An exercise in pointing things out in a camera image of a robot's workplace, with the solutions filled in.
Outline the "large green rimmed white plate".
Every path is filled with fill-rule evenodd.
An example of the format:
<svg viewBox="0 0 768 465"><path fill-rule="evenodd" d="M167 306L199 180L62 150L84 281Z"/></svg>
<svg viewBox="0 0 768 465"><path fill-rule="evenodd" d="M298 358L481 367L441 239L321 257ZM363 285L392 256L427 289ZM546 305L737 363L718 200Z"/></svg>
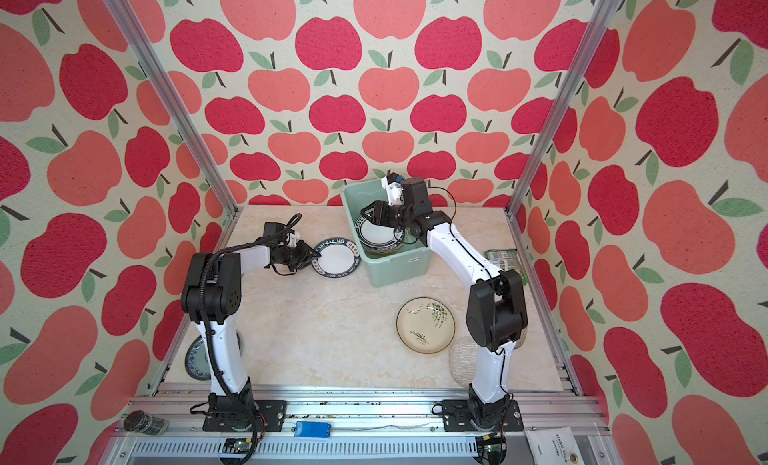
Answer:
<svg viewBox="0 0 768 465"><path fill-rule="evenodd" d="M375 225L365 216L356 219L355 230L362 246L375 254L394 253L405 244L405 232L402 229Z"/></svg>

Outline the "cream plate with bamboo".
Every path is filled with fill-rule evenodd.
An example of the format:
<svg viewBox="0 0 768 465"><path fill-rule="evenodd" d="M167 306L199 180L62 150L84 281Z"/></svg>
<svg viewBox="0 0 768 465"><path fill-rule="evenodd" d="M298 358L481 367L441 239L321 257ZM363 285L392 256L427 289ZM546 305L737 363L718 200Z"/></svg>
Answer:
<svg viewBox="0 0 768 465"><path fill-rule="evenodd" d="M400 308L396 331L410 350L431 355L445 350L452 343L456 322L451 311L440 301L418 297Z"/></svg>

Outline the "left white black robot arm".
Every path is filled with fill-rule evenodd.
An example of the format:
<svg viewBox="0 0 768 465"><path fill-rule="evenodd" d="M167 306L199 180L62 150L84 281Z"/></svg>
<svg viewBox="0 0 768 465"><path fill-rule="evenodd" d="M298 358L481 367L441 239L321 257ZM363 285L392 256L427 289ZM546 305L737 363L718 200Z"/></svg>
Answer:
<svg viewBox="0 0 768 465"><path fill-rule="evenodd" d="M267 222L263 235L251 242L214 253L196 253L190 262L181 294L181 309L204 340L211 374L211 393L244 406L250 379L244 370L237 340L235 314L243 298L242 276L270 269L291 276L320 256L295 231L301 220Z"/></svg>

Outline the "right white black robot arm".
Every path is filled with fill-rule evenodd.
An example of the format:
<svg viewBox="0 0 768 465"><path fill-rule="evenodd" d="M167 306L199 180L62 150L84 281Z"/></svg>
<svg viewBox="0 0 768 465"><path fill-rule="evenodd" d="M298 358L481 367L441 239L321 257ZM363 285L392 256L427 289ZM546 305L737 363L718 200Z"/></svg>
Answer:
<svg viewBox="0 0 768 465"><path fill-rule="evenodd" d="M451 217L433 209L424 179L390 173L381 186L387 198L364 207L363 216L375 225L408 229L468 289L466 325L478 346L468 407L477 429L499 429L512 402L511 356L528 326L522 278L492 264L461 235Z"/></svg>

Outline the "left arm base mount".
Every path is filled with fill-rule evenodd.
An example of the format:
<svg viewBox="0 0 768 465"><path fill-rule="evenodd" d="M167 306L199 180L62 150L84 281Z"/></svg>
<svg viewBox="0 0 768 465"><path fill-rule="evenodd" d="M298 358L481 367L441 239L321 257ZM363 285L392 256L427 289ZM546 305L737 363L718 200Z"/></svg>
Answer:
<svg viewBox="0 0 768 465"><path fill-rule="evenodd" d="M211 395L202 429L205 432L257 433L280 432L283 428L287 402L283 400L257 400L248 406L250 413L223 396Z"/></svg>

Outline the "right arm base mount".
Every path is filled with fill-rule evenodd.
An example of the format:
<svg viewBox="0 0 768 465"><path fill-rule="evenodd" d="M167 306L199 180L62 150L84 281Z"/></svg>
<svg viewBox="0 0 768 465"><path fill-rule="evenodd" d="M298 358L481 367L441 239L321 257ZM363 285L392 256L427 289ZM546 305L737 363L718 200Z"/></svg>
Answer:
<svg viewBox="0 0 768 465"><path fill-rule="evenodd" d="M443 400L432 406L446 432L497 433L522 432L524 424L519 405L510 397L491 404L475 399Z"/></svg>

